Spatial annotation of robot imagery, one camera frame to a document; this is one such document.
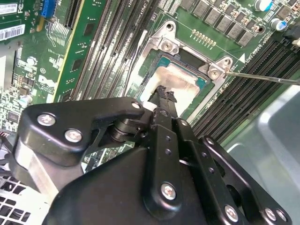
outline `silver screw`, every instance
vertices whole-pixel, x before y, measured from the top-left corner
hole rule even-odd
[[[235,209],[231,207],[230,205],[225,206],[225,212],[228,218],[233,221],[233,222],[238,222],[239,217],[238,214],[236,213]]]
[[[276,212],[279,215],[279,217],[282,218],[283,221],[285,221],[285,222],[287,221],[287,219],[286,219],[286,217],[285,217],[285,215],[283,214],[282,211],[276,210]]]
[[[167,184],[167,183],[163,183],[161,188],[161,193],[163,194],[163,196],[168,199],[168,200],[174,200],[176,198],[176,191],[175,189],[172,187],[172,185]]]
[[[70,129],[67,130],[65,132],[65,138],[69,141],[69,142],[80,142],[81,139],[83,138],[83,136],[79,133],[79,131],[74,130],[74,129]]]
[[[211,138],[207,137],[206,140],[207,140],[207,142],[208,142],[209,144],[214,144],[214,142],[212,141]]]
[[[170,52],[172,50],[172,44],[168,41],[165,41],[162,45],[161,45],[161,48],[163,51],[165,52]]]
[[[187,126],[188,123],[185,120],[181,120],[182,125]]]
[[[266,208],[264,211],[266,212],[266,214],[270,218],[270,220],[276,221],[275,214],[273,213],[272,210],[270,210],[269,208]]]
[[[37,117],[37,121],[40,125],[43,126],[52,126],[56,121],[52,115],[42,114]]]
[[[132,106],[133,106],[134,108],[136,108],[136,109],[140,109],[140,108],[141,108],[140,105],[137,104],[136,102],[133,102],[133,103],[132,103]]]

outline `pcie slot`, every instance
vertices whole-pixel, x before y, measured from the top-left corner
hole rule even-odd
[[[91,46],[90,49],[89,49],[89,53],[88,53],[88,55],[87,55],[87,57],[86,57],[84,66],[83,66],[82,71],[81,71],[81,73],[80,73],[80,76],[79,76],[79,79],[78,79],[76,88],[75,88],[75,90],[74,90],[74,92],[73,92],[73,94],[72,94],[72,95],[73,95],[72,98],[78,98],[78,93],[79,93],[79,91],[83,89],[83,80],[84,80],[84,78],[85,78],[86,75],[87,75],[86,73],[87,73],[89,64],[90,64],[90,62],[91,62],[92,56],[95,54],[95,48],[96,48],[96,45],[95,45],[95,44],[97,43],[97,41],[98,41],[99,38],[100,38],[100,34],[101,34],[102,29],[103,29],[103,27],[104,27],[104,24],[105,24],[105,21],[106,21],[106,17],[107,17],[107,15],[108,15],[109,9],[110,9],[110,7],[111,7],[111,5],[112,5],[112,1],[113,1],[113,0],[108,0],[108,1],[106,1],[105,7],[104,7],[104,9],[103,9],[103,12],[102,12],[102,15],[101,15],[101,18],[100,18],[98,27],[97,27],[97,30],[96,30],[96,32],[95,32],[95,36],[94,36],[93,41],[92,41],[92,43],[94,43],[94,45]]]
[[[278,63],[280,61],[280,59],[288,52],[287,49],[282,48],[279,51],[275,52],[275,54],[271,57],[270,60],[268,60],[268,64],[267,67],[263,67],[261,68],[261,70],[258,71],[259,75],[266,75],[267,72],[270,70],[270,68],[274,67],[276,65],[276,63]],[[257,94],[259,92],[259,90],[261,90],[261,87],[257,87],[256,91],[252,91],[254,89],[254,87],[259,84],[259,80],[255,80],[255,79],[247,79],[244,82],[244,87],[240,88],[239,93],[236,94],[233,98],[230,99],[230,101],[228,101],[228,103],[225,106],[225,109],[223,109],[223,112],[225,113],[219,113],[216,115],[216,117],[214,117],[214,121],[207,123],[202,131],[199,131],[199,133],[205,133],[205,132],[210,132],[212,130],[214,130],[216,128],[216,126],[219,125],[220,121],[222,120],[222,118],[226,118],[234,116],[232,113],[232,110],[234,110],[237,105],[239,103],[242,103],[244,105],[246,105],[248,103],[249,100],[251,100],[251,98],[253,96],[255,96],[255,94]]]
[[[298,69],[300,69],[300,64],[295,65],[292,69],[290,69],[287,73],[285,73],[282,78],[289,79]],[[252,113],[259,108],[259,106],[267,100],[279,87],[281,84],[278,83],[272,83],[268,87],[265,88],[265,90],[268,90],[266,93],[261,93],[260,96],[254,100],[255,104],[250,107],[250,109],[245,109],[247,111],[247,114],[242,114],[240,118],[233,118],[231,119],[229,123],[226,123],[226,129],[219,129],[212,133],[214,137],[218,139],[219,142],[222,142],[225,140],[225,138],[234,131],[243,121],[245,121],[249,115],[252,115]]]
[[[65,19],[65,27],[74,28],[82,0],[71,0]]]
[[[242,70],[243,73],[253,73],[257,66],[261,65],[266,58],[279,46],[279,43],[270,40],[264,49],[266,51],[259,52],[258,55],[244,67]],[[206,126],[215,116],[216,114],[223,108],[224,105],[227,104],[227,101],[232,98],[237,91],[240,91],[242,85],[246,82],[245,78],[235,78],[232,83],[227,87],[216,102],[204,113],[204,115],[198,120],[197,124],[193,127],[194,133],[197,135]]]

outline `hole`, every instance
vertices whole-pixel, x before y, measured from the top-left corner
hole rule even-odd
[[[8,204],[8,205],[15,205],[16,202],[13,201],[13,200],[7,199],[7,200],[6,200],[6,204]]]
[[[8,207],[6,205],[3,205],[0,209],[0,215],[1,216],[4,216],[4,217],[7,217],[11,211],[11,207]]]
[[[1,189],[6,190],[6,191],[12,191],[14,189],[14,187],[15,187],[15,184],[10,183],[10,182],[5,182],[2,185]]]
[[[22,186],[17,186],[13,192],[14,192],[15,194],[18,195],[18,194],[20,194],[20,192],[23,191],[24,189],[25,189],[25,188],[22,187]]]
[[[187,123],[186,121],[184,121],[184,120],[181,120],[181,123],[182,123],[182,125],[184,125],[184,126],[187,126],[187,125],[188,125],[188,123]]]
[[[136,102],[132,102],[131,104],[132,104],[132,106],[133,106],[134,108],[136,108],[136,109],[140,109],[140,108],[141,108],[140,105],[137,104]]]
[[[144,137],[146,137],[147,135],[148,135],[147,132],[142,132],[142,133],[141,133],[141,138],[144,138]]]
[[[165,149],[165,153],[169,156],[172,154],[171,150],[169,150],[169,149]]]
[[[174,29],[173,25],[168,23],[167,24],[167,31],[172,31]]]
[[[161,109],[160,113],[164,116],[168,116],[168,112],[166,110]]]
[[[212,174],[214,174],[215,170],[213,168],[208,168],[209,172],[211,172]]]
[[[30,213],[29,212],[25,212],[25,214],[24,214],[23,218],[21,219],[21,221],[22,222],[26,222],[28,220],[29,216],[30,216]]]

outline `sticker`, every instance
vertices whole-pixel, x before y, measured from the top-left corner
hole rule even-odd
[[[24,34],[25,24],[0,30],[0,41]]]
[[[16,13],[17,9],[18,9],[18,4],[0,5],[0,15]]]

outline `dimm slot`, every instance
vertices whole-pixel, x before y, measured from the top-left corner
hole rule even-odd
[[[279,62],[279,60],[285,55],[285,53],[287,53],[287,51],[288,50],[286,50],[285,48],[282,48],[279,51],[275,52],[275,54],[271,57],[271,59],[268,60],[268,66],[261,68],[261,70],[258,71],[257,74],[258,75],[266,75],[267,71],[270,70],[270,67],[275,66],[275,64],[277,62]],[[214,121],[220,121],[221,118],[227,117],[229,114],[231,114],[232,109],[234,109],[239,102],[241,102],[245,97],[247,97],[249,92],[258,83],[259,83],[259,80],[247,79],[243,83],[243,85],[245,85],[245,86],[239,90],[239,93],[236,94],[233,98],[231,98],[229,102],[227,102],[225,109],[223,109],[223,112],[226,112],[226,113],[218,113],[215,117],[213,117]],[[199,133],[209,132],[209,131],[213,130],[215,128],[215,126],[217,126],[217,124],[215,124],[214,122],[206,123],[206,125],[202,128],[202,130],[199,130],[198,132]]]
[[[106,21],[106,17],[109,13],[109,9],[112,5],[112,2],[113,0],[108,0],[106,1],[106,4],[105,4],[105,7],[103,9],[103,12],[102,12],[102,15],[101,15],[101,18],[100,18],[100,21],[99,21],[99,24],[97,26],[97,30],[95,32],[95,36],[93,38],[93,41],[92,43],[94,43],[93,46],[90,47],[89,49],[89,52],[87,54],[87,57],[86,57],[86,60],[85,60],[85,63],[84,63],[84,66],[82,68],[82,71],[80,73],[80,76],[79,76],[79,79],[78,79],[78,82],[77,82],[77,85],[75,87],[75,90],[73,91],[73,94],[72,94],[72,98],[74,99],[78,99],[78,94],[79,94],[79,91],[82,90],[82,89],[86,89],[86,86],[88,85],[88,83],[83,83],[83,80],[86,76],[88,76],[87,74],[87,70],[88,70],[88,67],[89,67],[89,64],[90,64],[90,61],[92,59],[92,56],[95,54],[95,47],[96,47],[96,43],[100,37],[100,34],[102,32],[102,29],[104,27],[104,24],[105,24],[105,21]]]
[[[109,17],[108,21],[105,22],[105,24],[107,24],[108,27],[111,27],[111,24],[114,23],[115,21],[116,12],[118,12],[118,9],[120,8],[120,2],[121,0],[117,0],[116,5],[112,10],[112,15]],[[97,59],[96,62],[91,66],[90,71],[87,72],[89,74],[88,75],[89,79],[86,82],[87,86],[84,89],[84,93],[82,95],[83,99],[88,99],[88,96],[90,95],[90,92],[93,88],[93,85],[88,85],[88,84],[94,84],[96,78],[98,77],[97,71],[101,68],[105,53],[107,51],[107,48],[105,48],[104,51],[102,51],[102,49],[104,46],[107,46],[106,41],[107,41],[108,32],[111,32],[111,29],[105,30],[104,34],[101,34],[103,38],[100,40],[100,43],[97,43],[97,45],[100,45],[101,50],[96,55],[96,59]]]
[[[261,64],[265,61],[265,59],[279,46],[279,43],[270,40],[264,47],[264,51],[258,52],[257,57],[255,57],[252,61],[250,61],[241,72],[243,73],[252,73],[254,72],[256,68],[256,64]],[[200,117],[196,123],[196,125],[193,127],[193,131],[195,134],[198,134],[200,130],[203,128],[203,126],[206,125],[206,123],[210,122],[216,113],[218,113],[221,108],[227,103],[227,101],[234,96],[234,94],[241,88],[241,86],[246,81],[246,78],[238,77],[235,78],[232,83],[227,87],[220,96],[216,102],[208,109],[206,112]]]

